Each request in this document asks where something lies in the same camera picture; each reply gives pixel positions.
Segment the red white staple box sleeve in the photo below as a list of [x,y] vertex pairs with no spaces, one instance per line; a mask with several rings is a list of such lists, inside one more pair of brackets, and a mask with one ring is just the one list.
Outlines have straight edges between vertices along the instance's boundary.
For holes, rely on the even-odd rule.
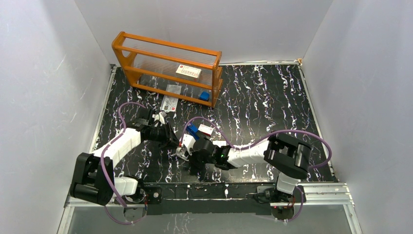
[[200,132],[204,133],[207,136],[211,136],[212,133],[213,133],[214,128],[201,124],[201,125],[199,125],[198,130]]

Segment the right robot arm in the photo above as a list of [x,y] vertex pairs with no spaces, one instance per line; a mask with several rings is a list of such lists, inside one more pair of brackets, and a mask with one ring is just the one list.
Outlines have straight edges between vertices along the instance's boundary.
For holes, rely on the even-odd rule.
[[273,190],[258,192],[260,202],[286,202],[294,194],[295,187],[307,177],[311,146],[288,134],[275,134],[256,145],[231,147],[213,144],[205,136],[183,137],[177,152],[184,150],[182,159],[193,168],[201,169],[213,164],[222,170],[232,170],[247,164],[270,164],[280,173]]

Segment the staple box tray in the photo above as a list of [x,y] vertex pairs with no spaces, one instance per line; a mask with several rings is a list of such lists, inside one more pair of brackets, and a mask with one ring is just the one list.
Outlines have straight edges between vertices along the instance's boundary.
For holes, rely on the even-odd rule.
[[214,145],[218,146],[218,147],[222,147],[222,146],[227,146],[228,143],[225,140],[214,140],[212,142]]

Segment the blue stapler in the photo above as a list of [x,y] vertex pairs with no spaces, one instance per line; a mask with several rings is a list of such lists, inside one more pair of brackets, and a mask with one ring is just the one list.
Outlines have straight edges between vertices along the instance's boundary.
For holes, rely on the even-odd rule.
[[199,136],[197,134],[199,130],[194,124],[192,123],[188,124],[186,127],[186,130],[188,131],[188,134],[191,135],[195,140],[199,139]]

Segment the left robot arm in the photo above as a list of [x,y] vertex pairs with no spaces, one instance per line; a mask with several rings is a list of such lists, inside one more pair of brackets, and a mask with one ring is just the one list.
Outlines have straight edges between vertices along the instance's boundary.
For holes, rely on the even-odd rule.
[[136,118],[124,123],[124,128],[115,138],[91,153],[81,153],[76,159],[70,196],[102,206],[113,199],[123,206],[128,201],[142,202],[147,192],[140,179],[116,177],[114,168],[145,141],[157,143],[162,150],[176,149],[179,140],[166,117],[164,111],[140,108]]

